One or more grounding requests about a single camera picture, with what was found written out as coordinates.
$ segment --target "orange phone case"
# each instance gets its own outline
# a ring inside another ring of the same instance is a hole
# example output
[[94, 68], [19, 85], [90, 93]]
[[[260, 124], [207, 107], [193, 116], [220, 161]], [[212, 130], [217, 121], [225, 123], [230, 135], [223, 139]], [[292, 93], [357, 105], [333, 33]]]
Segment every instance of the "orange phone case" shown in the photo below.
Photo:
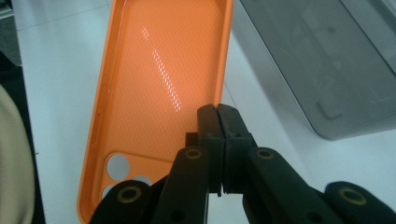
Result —
[[197, 109], [221, 98], [232, 0], [113, 0], [78, 192], [88, 223], [112, 179], [114, 155], [129, 164], [123, 179], [168, 175]]

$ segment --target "black clamp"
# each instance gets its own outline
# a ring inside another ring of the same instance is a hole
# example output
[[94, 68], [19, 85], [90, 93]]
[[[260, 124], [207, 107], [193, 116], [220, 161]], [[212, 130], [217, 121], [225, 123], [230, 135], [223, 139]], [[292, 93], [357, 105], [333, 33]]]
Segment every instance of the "black clamp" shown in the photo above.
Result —
[[198, 133], [171, 172], [151, 187], [115, 186], [91, 223], [206, 223], [208, 194], [243, 194], [250, 223], [396, 223], [396, 214], [367, 190], [347, 182], [310, 188], [275, 150], [257, 147], [239, 112], [228, 105], [198, 109]]

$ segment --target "beige fabric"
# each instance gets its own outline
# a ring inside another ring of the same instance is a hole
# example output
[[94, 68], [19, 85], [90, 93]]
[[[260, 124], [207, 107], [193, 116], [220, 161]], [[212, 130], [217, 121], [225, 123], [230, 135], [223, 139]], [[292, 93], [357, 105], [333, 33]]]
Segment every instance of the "beige fabric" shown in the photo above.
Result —
[[35, 202], [32, 153], [21, 115], [0, 85], [0, 223], [31, 223]]

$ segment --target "white surface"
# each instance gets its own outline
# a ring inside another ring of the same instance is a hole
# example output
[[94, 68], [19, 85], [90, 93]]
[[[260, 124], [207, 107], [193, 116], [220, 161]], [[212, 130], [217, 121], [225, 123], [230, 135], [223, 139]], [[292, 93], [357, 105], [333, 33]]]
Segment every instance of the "white surface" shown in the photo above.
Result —
[[[13, 1], [48, 223], [78, 223], [76, 200], [106, 37], [106, 0]], [[346, 180], [396, 209], [396, 131], [318, 137], [239, 1], [223, 103], [236, 106], [262, 147], [278, 150], [311, 186]], [[240, 196], [210, 198], [209, 223], [246, 223]]]

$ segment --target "metal bar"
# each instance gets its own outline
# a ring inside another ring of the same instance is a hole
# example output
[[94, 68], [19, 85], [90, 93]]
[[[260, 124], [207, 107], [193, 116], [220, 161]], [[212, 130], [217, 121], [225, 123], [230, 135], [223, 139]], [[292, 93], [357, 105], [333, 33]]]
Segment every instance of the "metal bar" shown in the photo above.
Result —
[[206, 223], [208, 192], [207, 151], [200, 147], [181, 149], [163, 187], [151, 223]]
[[274, 223], [343, 223], [285, 159], [271, 148], [251, 149], [247, 172]]

